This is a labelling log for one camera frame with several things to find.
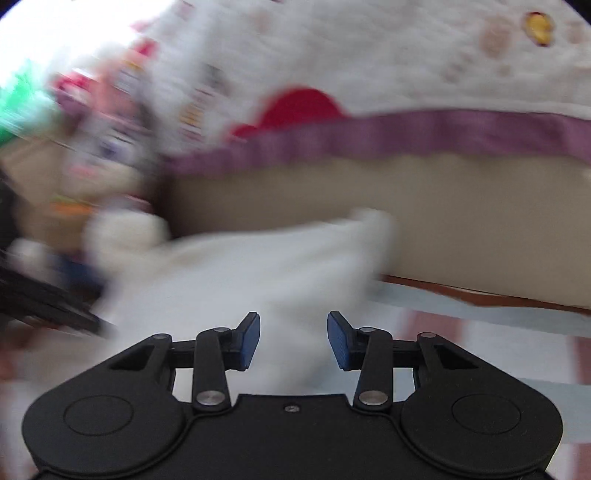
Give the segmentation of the cream fleece garment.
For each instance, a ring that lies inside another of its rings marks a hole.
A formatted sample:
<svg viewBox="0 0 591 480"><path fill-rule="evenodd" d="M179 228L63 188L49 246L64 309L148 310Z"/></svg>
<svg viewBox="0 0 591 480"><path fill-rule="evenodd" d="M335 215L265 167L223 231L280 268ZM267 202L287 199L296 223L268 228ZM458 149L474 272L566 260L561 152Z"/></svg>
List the cream fleece garment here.
<svg viewBox="0 0 591 480"><path fill-rule="evenodd" d="M263 232L185 237L140 255L108 286L98 312L111 326L94 354L102 361L156 333L192 340L262 321L249 370L233 394L318 394L334 387L327 317L353 317L398 246L394 218L373 209Z"/></svg>

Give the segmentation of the grey bunny plush toy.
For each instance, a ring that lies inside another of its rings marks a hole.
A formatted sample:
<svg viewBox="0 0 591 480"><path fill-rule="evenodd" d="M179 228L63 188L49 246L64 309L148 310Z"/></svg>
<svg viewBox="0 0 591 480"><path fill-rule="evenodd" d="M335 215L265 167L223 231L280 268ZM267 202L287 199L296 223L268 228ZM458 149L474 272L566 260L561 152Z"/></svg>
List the grey bunny plush toy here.
<svg viewBox="0 0 591 480"><path fill-rule="evenodd" d="M67 146L44 239L67 279L102 287L171 239L153 207L161 162L149 126L143 109L91 114Z"/></svg>

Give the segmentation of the green plush toy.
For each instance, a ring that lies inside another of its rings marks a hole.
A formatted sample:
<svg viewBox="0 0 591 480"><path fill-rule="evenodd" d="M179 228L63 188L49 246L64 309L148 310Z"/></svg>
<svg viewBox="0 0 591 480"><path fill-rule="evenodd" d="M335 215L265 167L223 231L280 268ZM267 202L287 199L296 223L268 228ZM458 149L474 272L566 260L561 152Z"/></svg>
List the green plush toy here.
<svg viewBox="0 0 591 480"><path fill-rule="evenodd" d="M54 98L25 62L1 87L1 145L47 129L58 114Z"/></svg>

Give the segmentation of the checked grey pink rug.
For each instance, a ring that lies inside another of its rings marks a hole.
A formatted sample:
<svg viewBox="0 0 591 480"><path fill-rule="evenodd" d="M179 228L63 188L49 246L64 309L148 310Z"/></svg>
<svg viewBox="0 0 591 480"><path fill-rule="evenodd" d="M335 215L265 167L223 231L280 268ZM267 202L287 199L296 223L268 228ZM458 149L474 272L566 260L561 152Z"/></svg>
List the checked grey pink rug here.
<svg viewBox="0 0 591 480"><path fill-rule="evenodd" d="M590 441L590 317L525 307L477 307L376 282L369 322L394 337L432 331L539 390L559 408L567 443Z"/></svg>

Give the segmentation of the pink plush toy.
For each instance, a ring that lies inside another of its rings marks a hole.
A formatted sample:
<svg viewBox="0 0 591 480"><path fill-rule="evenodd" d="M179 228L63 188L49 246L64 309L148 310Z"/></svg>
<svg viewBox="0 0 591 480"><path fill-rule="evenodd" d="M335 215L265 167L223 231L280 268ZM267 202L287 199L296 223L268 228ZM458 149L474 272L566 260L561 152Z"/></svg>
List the pink plush toy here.
<svg viewBox="0 0 591 480"><path fill-rule="evenodd" d="M74 132L91 120L145 132L146 68L157 43L141 38L121 53L108 54L87 70L71 70L50 81L64 126Z"/></svg>

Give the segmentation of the bear print bed quilt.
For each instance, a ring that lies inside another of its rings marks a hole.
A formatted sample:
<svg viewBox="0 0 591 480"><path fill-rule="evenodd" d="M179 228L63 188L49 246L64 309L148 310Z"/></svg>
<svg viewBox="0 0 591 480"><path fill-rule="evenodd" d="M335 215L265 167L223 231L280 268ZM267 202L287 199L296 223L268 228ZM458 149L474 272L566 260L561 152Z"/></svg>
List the bear print bed quilt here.
<svg viewBox="0 0 591 480"><path fill-rule="evenodd" d="M564 1L177 1L141 34L178 174L397 153L590 157Z"/></svg>

